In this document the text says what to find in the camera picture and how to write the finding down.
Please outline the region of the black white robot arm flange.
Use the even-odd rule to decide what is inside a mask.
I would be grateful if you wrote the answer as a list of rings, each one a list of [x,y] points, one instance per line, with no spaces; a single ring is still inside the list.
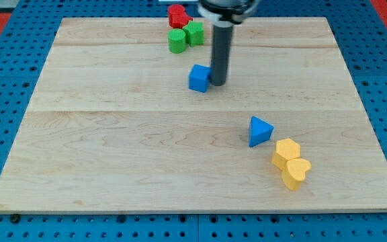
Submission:
[[[257,10],[261,0],[199,0],[198,13],[215,26],[226,28],[243,23]]]

